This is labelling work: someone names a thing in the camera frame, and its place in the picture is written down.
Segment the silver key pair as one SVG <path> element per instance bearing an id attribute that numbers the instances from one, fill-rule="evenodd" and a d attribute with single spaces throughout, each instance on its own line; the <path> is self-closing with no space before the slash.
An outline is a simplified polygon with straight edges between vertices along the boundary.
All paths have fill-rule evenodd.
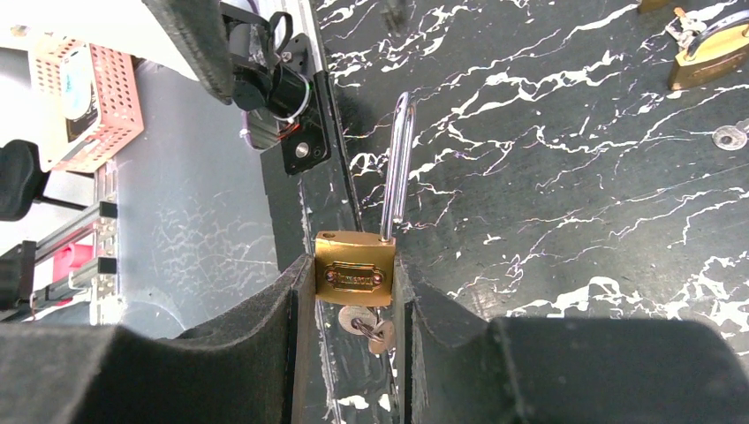
<path id="1" fill-rule="evenodd" d="M 380 319 L 370 307 L 344 306 L 338 313 L 340 326 L 350 334 L 367 340 L 374 355 L 390 353 L 396 346 L 396 329 L 390 320 Z"/>

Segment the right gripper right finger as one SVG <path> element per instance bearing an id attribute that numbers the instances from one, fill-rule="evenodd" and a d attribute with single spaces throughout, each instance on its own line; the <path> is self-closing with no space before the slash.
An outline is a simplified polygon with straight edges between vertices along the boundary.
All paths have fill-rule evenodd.
<path id="1" fill-rule="evenodd" d="M 484 320 L 394 265 L 403 423 L 745 423 L 748 379 L 699 322 Z"/>

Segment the single silver key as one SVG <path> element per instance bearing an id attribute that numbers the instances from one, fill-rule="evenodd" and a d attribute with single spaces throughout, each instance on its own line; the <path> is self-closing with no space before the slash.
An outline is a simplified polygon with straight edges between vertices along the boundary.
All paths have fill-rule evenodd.
<path id="1" fill-rule="evenodd" d="M 712 141 L 716 147 L 726 151 L 743 148 L 748 142 L 748 120 L 717 128 L 712 134 Z"/>

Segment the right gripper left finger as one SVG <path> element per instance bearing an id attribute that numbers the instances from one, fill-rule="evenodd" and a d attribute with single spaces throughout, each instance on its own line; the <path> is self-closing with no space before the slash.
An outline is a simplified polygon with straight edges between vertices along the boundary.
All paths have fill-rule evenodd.
<path id="1" fill-rule="evenodd" d="M 173 339 L 124 326 L 5 324 L 4 423 L 300 423 L 314 258 Z"/>

